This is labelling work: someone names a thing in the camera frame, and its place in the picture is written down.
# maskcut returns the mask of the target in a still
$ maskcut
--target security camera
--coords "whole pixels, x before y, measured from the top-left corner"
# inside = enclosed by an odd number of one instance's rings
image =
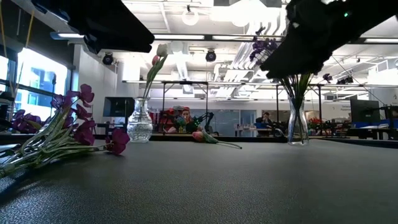
[[[206,61],[207,62],[214,62],[216,60],[217,56],[216,53],[214,53],[214,50],[208,50],[206,54]]]
[[[104,65],[112,65],[112,63],[113,63],[112,52],[105,53],[104,58],[102,58],[102,63],[104,63]]]

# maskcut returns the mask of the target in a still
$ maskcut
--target clear glass vase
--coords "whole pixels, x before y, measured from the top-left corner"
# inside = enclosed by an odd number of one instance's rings
[[[308,139],[307,120],[304,115],[304,99],[289,98],[290,118],[287,143],[293,146],[306,146]]]
[[[146,143],[152,136],[154,129],[152,119],[148,113],[148,98],[135,98],[134,112],[129,118],[127,133],[130,142]]]

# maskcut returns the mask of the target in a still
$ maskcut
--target dark gray table surface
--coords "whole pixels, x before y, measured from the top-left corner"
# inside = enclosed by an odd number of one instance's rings
[[[398,223],[398,149],[130,144],[0,180],[0,223]]]

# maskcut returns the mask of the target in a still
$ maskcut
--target ceiling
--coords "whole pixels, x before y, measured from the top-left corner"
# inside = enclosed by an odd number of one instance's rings
[[[12,0],[23,10],[31,12],[35,10],[30,1]],[[284,28],[283,9],[266,8],[258,6],[259,12],[253,9],[257,6],[258,0],[242,0],[245,5],[251,8],[245,10],[244,4],[239,7],[214,7],[213,0],[171,0],[171,1],[123,1],[126,7],[152,32],[172,34],[253,34],[261,25],[268,27],[267,35],[280,35],[280,29]],[[189,26],[182,20],[182,14],[190,5],[192,11],[198,13],[198,22]],[[187,14],[187,19],[193,18],[193,13]],[[52,14],[43,15],[35,12],[35,17],[46,23],[48,26],[59,32],[71,32],[66,23]],[[245,26],[237,24],[237,21],[252,21]],[[377,27],[364,34],[368,37],[397,37],[398,22],[395,17],[379,24]],[[132,52],[114,52],[114,57],[119,62],[138,63],[141,66],[141,75],[145,76],[151,66],[153,55],[158,44],[166,42],[154,42],[153,50],[149,54]],[[230,64],[237,53],[245,47],[239,42],[186,42],[188,54],[183,58],[188,71],[213,72],[216,64]],[[207,49],[214,49],[217,55],[215,62],[206,62]],[[325,62],[321,74],[330,73],[336,78],[344,75],[345,70],[352,70],[354,77],[360,82],[366,82],[368,69],[377,63],[383,62],[386,58],[398,57],[398,45],[344,45],[337,49],[333,55],[335,58]],[[177,70],[176,62],[180,58],[170,55],[160,74],[171,74]],[[322,78],[314,78],[313,83],[318,83]]]

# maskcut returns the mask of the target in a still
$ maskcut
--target computer monitor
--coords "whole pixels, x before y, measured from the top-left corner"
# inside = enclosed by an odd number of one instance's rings
[[[104,117],[130,117],[133,111],[134,99],[132,97],[105,97]]]
[[[380,122],[380,106],[378,101],[350,100],[352,122]]]

